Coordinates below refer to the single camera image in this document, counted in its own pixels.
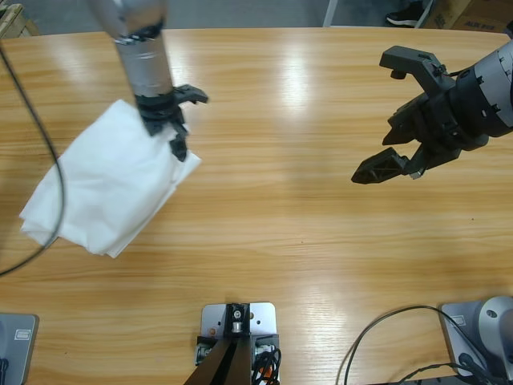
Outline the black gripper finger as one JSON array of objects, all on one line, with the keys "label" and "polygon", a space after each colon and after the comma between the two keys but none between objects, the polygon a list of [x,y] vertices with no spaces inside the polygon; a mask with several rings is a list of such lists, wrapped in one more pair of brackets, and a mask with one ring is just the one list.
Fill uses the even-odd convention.
[{"label": "black gripper finger", "polygon": [[363,160],[351,176],[356,184],[380,184],[396,176],[407,176],[419,171],[407,156],[400,156],[393,148]]},{"label": "black gripper finger", "polygon": [[172,104],[175,106],[180,106],[182,103],[197,104],[207,102],[207,94],[198,87],[193,87],[190,84],[175,86],[172,89]]},{"label": "black gripper finger", "polygon": [[172,155],[179,161],[184,162],[188,156],[187,137],[189,130],[187,128],[171,130],[170,140],[168,141]]},{"label": "black gripper finger", "polygon": [[379,66],[390,69],[393,79],[412,75],[429,97],[454,87],[454,80],[446,72],[446,66],[430,52],[393,46],[382,53]]}]

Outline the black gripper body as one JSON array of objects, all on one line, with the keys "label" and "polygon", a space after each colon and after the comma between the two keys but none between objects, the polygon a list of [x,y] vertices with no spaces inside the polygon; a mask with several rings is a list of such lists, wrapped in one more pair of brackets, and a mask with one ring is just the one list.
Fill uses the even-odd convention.
[{"label": "black gripper body", "polygon": [[186,97],[190,90],[191,86],[185,84],[158,96],[135,95],[135,104],[150,136],[156,136],[169,127],[173,128],[179,136],[188,136],[180,105],[187,101]]},{"label": "black gripper body", "polygon": [[486,145],[489,135],[471,121],[471,97],[481,97],[475,71],[467,68],[448,74],[454,80],[450,90],[429,97],[425,93],[402,105],[389,119],[390,131],[384,145],[420,143],[409,158],[419,171],[417,178],[431,168],[458,159],[461,151]]}]

